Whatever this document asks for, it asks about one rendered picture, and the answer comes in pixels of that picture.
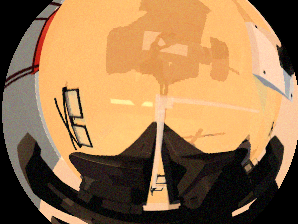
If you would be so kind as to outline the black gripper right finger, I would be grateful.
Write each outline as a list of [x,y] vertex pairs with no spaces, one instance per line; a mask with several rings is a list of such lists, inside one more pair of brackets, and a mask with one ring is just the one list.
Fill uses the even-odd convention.
[[205,176],[242,163],[247,152],[246,148],[237,148],[230,152],[206,153],[193,147],[164,123],[161,159],[169,205],[180,204],[181,198]]

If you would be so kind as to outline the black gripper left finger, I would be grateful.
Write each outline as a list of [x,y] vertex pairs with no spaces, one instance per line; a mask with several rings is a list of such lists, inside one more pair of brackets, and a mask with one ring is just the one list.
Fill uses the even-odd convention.
[[69,153],[69,161],[82,177],[136,189],[140,204],[148,205],[157,127],[157,121],[153,121],[120,155],[72,152]]

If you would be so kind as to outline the black-framed clear glasses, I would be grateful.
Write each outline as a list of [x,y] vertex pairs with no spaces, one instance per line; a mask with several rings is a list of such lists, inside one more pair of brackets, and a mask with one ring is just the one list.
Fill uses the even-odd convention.
[[[86,131],[85,125],[73,124],[72,117],[74,117],[74,119],[82,119],[82,117],[84,117],[84,116],[82,116],[80,95],[78,95],[78,93],[80,93],[80,92],[78,92],[78,88],[68,89],[68,91],[67,91],[67,87],[63,87],[63,89],[61,89],[61,91],[63,91],[63,104],[64,104],[65,120],[64,120],[63,115],[61,115],[61,112],[59,109],[59,104],[57,104],[56,97],[53,100],[55,100],[56,108],[59,109],[61,120],[64,121],[64,125],[68,129],[69,137],[71,137],[73,148],[76,149],[76,151],[77,151],[77,148],[74,147],[74,143],[76,143],[78,145],[78,148],[81,148],[82,145],[84,145],[84,147],[93,148],[92,141],[90,141],[90,137],[88,135],[88,131]],[[65,108],[65,105],[67,105],[67,108]],[[67,111],[68,111],[68,116],[69,116],[69,123],[71,123],[73,133],[74,133],[74,135],[76,135],[76,139],[74,139],[73,133],[71,132],[71,129],[69,129]],[[65,124],[65,123],[67,123],[67,124]],[[74,140],[74,143],[73,143],[73,140]],[[78,143],[76,140],[78,141]]]

